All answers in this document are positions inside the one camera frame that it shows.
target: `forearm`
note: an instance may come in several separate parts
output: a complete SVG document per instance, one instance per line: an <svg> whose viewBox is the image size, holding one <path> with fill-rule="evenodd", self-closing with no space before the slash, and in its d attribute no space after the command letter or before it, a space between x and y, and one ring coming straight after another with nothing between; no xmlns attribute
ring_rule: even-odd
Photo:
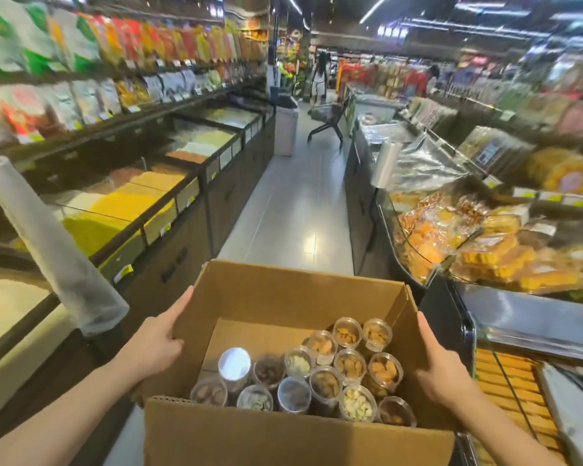
<svg viewBox="0 0 583 466"><path fill-rule="evenodd" d="M499 466L565 466L479 390L452 410Z"/></svg>
<svg viewBox="0 0 583 466"><path fill-rule="evenodd" d="M0 439L0 465L66 466L101 418L134 384L112 362Z"/></svg>

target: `human hand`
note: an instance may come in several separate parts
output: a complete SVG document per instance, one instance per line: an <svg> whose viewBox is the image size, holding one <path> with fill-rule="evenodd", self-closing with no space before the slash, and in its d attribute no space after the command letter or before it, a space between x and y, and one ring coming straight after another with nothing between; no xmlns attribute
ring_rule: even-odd
<svg viewBox="0 0 583 466"><path fill-rule="evenodd" d="M453 410L464 400L478 394L479 388L456 352L445 350L422 312L417 313L419 331L428 354L428 370L418 370L417 379L423 391L435 402Z"/></svg>
<svg viewBox="0 0 583 466"><path fill-rule="evenodd" d="M183 340L173 340L171 331L192 293L190 286L166 312L145 319L111 361L133 384L169 368L181 353Z"/></svg>

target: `store aisle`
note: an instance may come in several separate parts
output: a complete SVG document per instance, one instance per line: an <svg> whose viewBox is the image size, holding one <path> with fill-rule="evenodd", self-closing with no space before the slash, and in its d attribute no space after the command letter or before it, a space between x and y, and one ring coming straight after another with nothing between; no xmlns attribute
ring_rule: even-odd
<svg viewBox="0 0 583 466"><path fill-rule="evenodd" d="M343 174L349 141L339 151L333 130L307 143L309 105L300 104L292 157L274 156L219 258L301 270L354 274Z"/></svg>

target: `cardboard box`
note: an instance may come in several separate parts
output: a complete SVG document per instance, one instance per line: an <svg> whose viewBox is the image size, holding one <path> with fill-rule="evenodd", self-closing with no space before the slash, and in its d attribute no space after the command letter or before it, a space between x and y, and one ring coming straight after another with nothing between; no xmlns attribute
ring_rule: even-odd
<svg viewBox="0 0 583 466"><path fill-rule="evenodd" d="M416 312L410 288L400 282L210 261L173 329L176 338L186 341L182 354L135 394L145 402L146 465L446 466L458 423L427 399L413 375L427 366ZM252 359L284 353L342 316L361 324L380 317L392 326L388 351L404 369L396 393L408 401L423 428L184 400L200 376L216 373L226 349L243 347Z"/></svg>

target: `tiled floor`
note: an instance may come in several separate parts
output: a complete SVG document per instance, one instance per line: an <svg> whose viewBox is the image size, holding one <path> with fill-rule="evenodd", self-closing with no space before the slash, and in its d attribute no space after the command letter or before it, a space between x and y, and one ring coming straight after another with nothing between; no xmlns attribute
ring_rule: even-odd
<svg viewBox="0 0 583 466"><path fill-rule="evenodd" d="M300 104L296 147L265 170L219 258L301 270L354 274L343 173L349 141L319 125ZM142 466L143 411L135 407L104 466Z"/></svg>

